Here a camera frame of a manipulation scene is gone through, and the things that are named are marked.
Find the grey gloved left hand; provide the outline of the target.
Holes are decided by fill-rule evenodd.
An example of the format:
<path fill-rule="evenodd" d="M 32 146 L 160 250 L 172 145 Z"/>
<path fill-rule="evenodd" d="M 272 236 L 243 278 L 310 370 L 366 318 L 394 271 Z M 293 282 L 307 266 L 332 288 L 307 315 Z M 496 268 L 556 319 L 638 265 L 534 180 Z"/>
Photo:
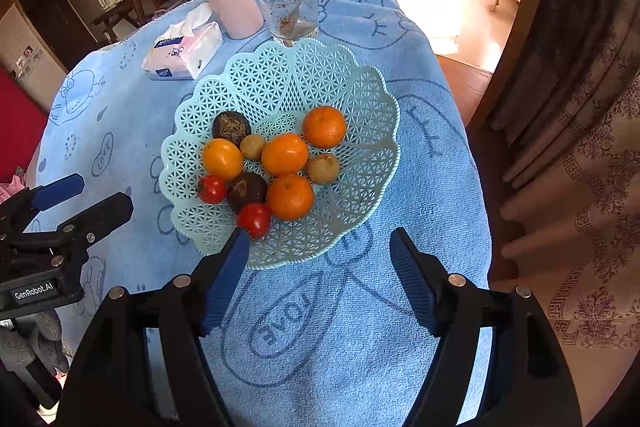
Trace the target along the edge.
<path fill-rule="evenodd" d="M 35 410 L 51 410 L 62 397 L 60 378 L 70 370 L 62 324 L 54 310 L 1 321 L 1 377 Z"/>

